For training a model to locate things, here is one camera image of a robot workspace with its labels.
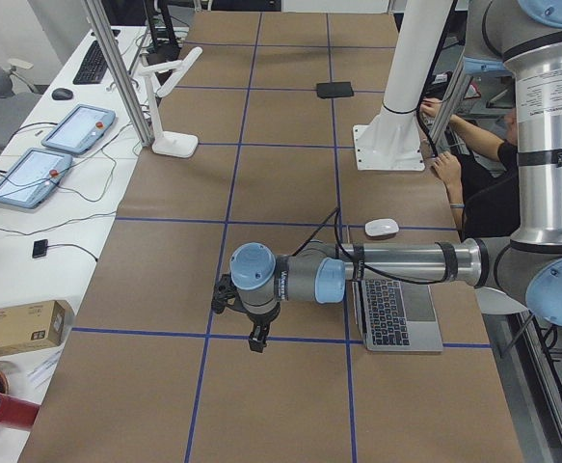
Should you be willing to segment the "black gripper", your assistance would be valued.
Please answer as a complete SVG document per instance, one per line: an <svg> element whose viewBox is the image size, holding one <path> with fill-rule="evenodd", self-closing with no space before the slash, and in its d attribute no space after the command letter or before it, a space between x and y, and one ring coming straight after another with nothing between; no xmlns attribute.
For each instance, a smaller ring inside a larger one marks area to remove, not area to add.
<svg viewBox="0 0 562 463"><path fill-rule="evenodd" d="M276 291L276 278L272 275L264 284L251 289L237 286L229 273L223 274L215 283L211 310L221 314L225 309L245 314L253 323L248 344L252 352L263 352L271 323L281 311Z"/></svg>

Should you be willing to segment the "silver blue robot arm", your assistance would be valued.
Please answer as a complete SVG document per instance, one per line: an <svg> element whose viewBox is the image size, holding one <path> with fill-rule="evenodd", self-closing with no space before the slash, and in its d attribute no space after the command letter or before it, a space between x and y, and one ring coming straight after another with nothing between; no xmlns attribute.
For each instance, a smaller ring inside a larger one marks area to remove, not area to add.
<svg viewBox="0 0 562 463"><path fill-rule="evenodd" d="M533 314L562 326L562 1L472 1L464 66L508 70L519 114L521 220L508 238L469 238L430 246L307 242L290 256L248 243L231 256L211 308L245 314L252 351L267 343L285 300L337 303L352 282L364 342L411 350L436 322L433 311L408 316L376 291L375 280L430 286L463 281L492 286Z"/></svg>

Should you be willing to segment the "person's hand on table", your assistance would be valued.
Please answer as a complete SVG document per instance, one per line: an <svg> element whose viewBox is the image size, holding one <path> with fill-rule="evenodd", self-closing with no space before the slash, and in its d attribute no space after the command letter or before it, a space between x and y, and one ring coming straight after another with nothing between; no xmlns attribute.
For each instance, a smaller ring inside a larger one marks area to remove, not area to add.
<svg viewBox="0 0 562 463"><path fill-rule="evenodd" d="M449 151L439 154L432 166L437 177L448 189L462 187L462 167L456 156Z"/></svg>

